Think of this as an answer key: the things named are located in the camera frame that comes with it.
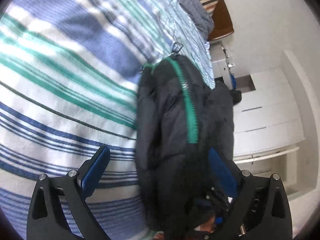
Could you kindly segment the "white desk with drawers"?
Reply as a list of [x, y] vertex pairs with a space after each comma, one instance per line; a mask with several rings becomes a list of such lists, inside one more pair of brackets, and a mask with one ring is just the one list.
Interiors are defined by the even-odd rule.
[[229, 89], [239, 90], [242, 93], [255, 90], [255, 85], [250, 75], [235, 77], [235, 64], [222, 42], [211, 44], [209, 51], [215, 81], [223, 81]]

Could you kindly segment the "blue checked pillow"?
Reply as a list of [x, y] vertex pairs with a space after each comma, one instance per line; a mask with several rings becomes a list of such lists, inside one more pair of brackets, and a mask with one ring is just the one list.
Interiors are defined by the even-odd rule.
[[214, 29], [212, 16], [204, 9], [199, 0], [177, 0], [182, 9], [189, 15], [205, 41]]

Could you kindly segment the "black puffer jacket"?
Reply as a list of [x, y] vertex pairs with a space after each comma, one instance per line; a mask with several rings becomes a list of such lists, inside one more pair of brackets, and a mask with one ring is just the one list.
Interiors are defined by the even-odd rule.
[[147, 225], [165, 239], [225, 216], [238, 195], [226, 166], [233, 157], [233, 99], [210, 88], [185, 56], [143, 69], [137, 96], [136, 169]]

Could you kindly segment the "striped blue green duvet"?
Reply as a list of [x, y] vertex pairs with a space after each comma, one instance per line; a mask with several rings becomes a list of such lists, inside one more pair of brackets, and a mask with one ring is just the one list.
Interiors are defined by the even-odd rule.
[[141, 68], [175, 42], [214, 88], [209, 44], [177, 0], [12, 0], [1, 18], [1, 209], [21, 237], [39, 175], [64, 176], [106, 145], [87, 204], [112, 239], [152, 239], [136, 96]]

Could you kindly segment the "wooden headboard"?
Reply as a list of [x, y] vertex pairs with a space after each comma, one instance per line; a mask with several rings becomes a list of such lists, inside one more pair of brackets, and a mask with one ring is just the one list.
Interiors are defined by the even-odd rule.
[[215, 42], [234, 33], [233, 23], [224, 0], [217, 0], [212, 19], [214, 29], [208, 37], [209, 42]]

